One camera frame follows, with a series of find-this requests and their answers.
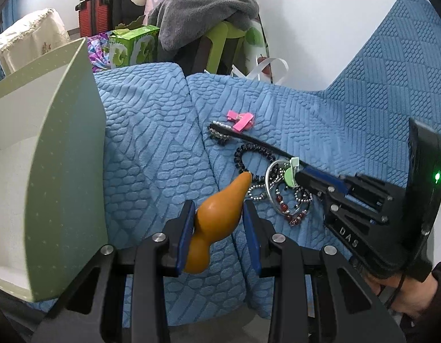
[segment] green box with white dots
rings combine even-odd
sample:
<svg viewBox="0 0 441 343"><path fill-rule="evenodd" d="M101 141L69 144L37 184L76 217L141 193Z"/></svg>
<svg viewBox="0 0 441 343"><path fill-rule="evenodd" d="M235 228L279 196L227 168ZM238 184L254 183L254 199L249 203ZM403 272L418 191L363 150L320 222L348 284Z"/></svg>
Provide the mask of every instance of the green box with white dots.
<svg viewBox="0 0 441 343"><path fill-rule="evenodd" d="M111 68L155 62L159 31L160 28L153 25L112 31L109 37Z"/></svg>
<svg viewBox="0 0 441 343"><path fill-rule="evenodd" d="M85 39L0 81L0 289L58 297L107 243L105 122Z"/></svg>

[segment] metal screw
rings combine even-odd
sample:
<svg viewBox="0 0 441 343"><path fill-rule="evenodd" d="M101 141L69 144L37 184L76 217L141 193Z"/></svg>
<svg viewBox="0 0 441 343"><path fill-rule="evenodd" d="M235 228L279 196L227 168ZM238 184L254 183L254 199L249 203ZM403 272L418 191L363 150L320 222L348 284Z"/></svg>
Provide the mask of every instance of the metal screw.
<svg viewBox="0 0 441 343"><path fill-rule="evenodd" d="M282 233L275 233L271 239L280 244L285 241L285 236Z"/></svg>
<svg viewBox="0 0 441 343"><path fill-rule="evenodd" d="M114 251L114 247L112 245L104 245L101 249L100 249L100 253L103 255L109 255Z"/></svg>
<svg viewBox="0 0 441 343"><path fill-rule="evenodd" d="M153 242L162 242L165 240L166 240L166 235L164 233L157 232L152 235Z"/></svg>
<svg viewBox="0 0 441 343"><path fill-rule="evenodd" d="M335 255L337 250L334 246L327 245L324 247L324 252L325 252L325 254L328 254L328 255Z"/></svg>

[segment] gourd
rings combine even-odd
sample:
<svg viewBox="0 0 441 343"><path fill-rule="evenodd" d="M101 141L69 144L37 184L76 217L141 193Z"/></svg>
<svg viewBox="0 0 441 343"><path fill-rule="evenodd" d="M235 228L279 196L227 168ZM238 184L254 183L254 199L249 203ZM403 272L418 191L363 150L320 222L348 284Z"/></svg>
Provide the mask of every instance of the gourd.
<svg viewBox="0 0 441 343"><path fill-rule="evenodd" d="M209 266L209 247L230 236L237 227L251 182L252 174L245 171L200 205L195 214L185 272L199 274Z"/></svg>

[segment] suitcase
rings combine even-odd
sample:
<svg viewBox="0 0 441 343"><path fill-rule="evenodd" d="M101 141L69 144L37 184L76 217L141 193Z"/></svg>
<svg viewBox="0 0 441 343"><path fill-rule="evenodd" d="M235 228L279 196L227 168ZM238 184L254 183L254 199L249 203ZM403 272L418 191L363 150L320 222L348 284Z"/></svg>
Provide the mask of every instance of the suitcase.
<svg viewBox="0 0 441 343"><path fill-rule="evenodd" d="M112 30L112 0L80 0L79 30L81 37Z"/></svg>
<svg viewBox="0 0 441 343"><path fill-rule="evenodd" d="M76 6L79 11L81 37L90 37L112 30L111 0L87 0Z"/></svg>

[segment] black hair tie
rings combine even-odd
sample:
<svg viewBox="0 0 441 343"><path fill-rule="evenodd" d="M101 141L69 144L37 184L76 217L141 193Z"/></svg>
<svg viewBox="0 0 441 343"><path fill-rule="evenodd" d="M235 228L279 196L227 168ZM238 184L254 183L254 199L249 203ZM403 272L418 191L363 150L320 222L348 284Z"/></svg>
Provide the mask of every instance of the black hair tie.
<svg viewBox="0 0 441 343"><path fill-rule="evenodd" d="M243 163L244 152L257 152L257 153L261 154L262 156L266 157L270 163L276 161L276 157L274 157L272 155L272 153L269 150L267 150L265 147L261 147L257 144L253 144L253 143L243 144L236 149L235 157L233 158L233 160L235 161L235 166L238 169L240 174L243 172L249 171L244 166L244 163ZM252 182L264 184L265 183L265 176L259 176L258 174L252 174Z"/></svg>

